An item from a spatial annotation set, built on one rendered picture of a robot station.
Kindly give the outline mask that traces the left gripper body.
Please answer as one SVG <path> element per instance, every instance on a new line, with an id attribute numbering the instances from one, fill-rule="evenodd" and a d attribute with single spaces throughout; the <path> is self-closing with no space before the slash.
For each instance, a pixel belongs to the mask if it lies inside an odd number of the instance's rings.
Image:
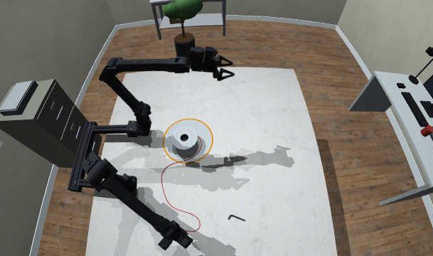
<path id="1" fill-rule="evenodd" d="M 215 67 L 214 67 L 214 70 L 204 70 L 202 68 L 202 71 L 203 72 L 208 72 L 208 73 L 213 73 L 213 77 L 217 78 L 217 81 L 219 81 L 220 72 L 218 72 L 217 69 L 218 69 L 218 65 L 220 64 L 220 56 L 218 55 L 218 57 L 214 57 L 214 58 L 215 58 Z"/>

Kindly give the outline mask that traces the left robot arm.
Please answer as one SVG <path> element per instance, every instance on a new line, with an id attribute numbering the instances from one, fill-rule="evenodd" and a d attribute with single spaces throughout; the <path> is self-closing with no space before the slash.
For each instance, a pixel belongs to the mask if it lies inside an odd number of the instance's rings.
<path id="1" fill-rule="evenodd" d="M 214 57 L 217 54 L 218 51 L 214 47 L 206 46 L 203 48 L 197 46 L 191 48 L 189 59 L 186 57 L 133 60 L 123 60 L 122 57 L 111 58 L 103 69 L 99 80 L 107 83 L 132 109 L 138 122 L 136 123 L 137 127 L 135 132 L 139 134 L 148 134 L 151 121 L 149 117 L 151 114 L 151 107 L 142 101 L 138 101 L 115 75 L 117 75 L 117 73 L 131 71 L 166 71 L 170 73 L 189 73 L 190 65 L 192 71 L 202 72 L 202 67 L 204 70 L 214 70 Z M 204 66 L 202 62 L 203 60 Z"/>

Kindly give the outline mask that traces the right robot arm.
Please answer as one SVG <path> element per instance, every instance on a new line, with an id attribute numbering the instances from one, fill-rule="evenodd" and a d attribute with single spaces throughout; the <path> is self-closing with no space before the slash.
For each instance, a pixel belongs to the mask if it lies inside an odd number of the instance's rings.
<path id="1" fill-rule="evenodd" d="M 176 221 L 169 221 L 167 218 L 156 214 L 135 197 L 136 178 L 134 176 L 128 178 L 128 175 L 126 176 L 125 174 L 122 176 L 116 175 L 118 170 L 108 160 L 101 160 L 97 156 L 96 152 L 92 150 L 88 157 L 81 162 L 85 173 L 88 175 L 86 180 L 92 187 L 98 192 L 103 188 L 108 190 L 136 214 L 150 223 L 164 237 L 158 244 L 162 249 L 167 250 L 173 240 L 185 249 L 193 242 L 192 238 L 179 230 L 180 225 Z M 100 160 L 100 162 L 97 160 Z M 103 177 L 104 181 L 100 183 Z"/>

